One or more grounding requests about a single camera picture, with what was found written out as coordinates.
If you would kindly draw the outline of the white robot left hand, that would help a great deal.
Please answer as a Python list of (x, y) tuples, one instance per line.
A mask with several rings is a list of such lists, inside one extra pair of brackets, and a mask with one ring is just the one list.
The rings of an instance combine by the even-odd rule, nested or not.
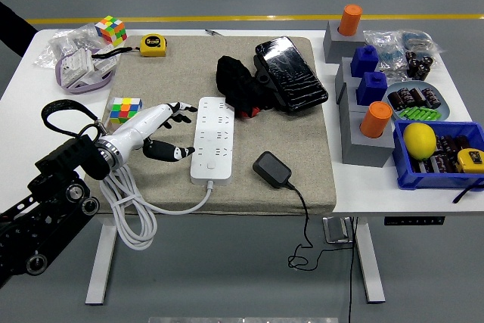
[(160, 127), (171, 127), (168, 120), (189, 123), (182, 112), (196, 112), (197, 108), (182, 102), (160, 104), (136, 113), (112, 135), (101, 136), (95, 143), (112, 170), (119, 169), (128, 161), (130, 152), (142, 149), (146, 157), (166, 162), (179, 161), (194, 152), (193, 147), (181, 148), (164, 141), (151, 140), (150, 136)]

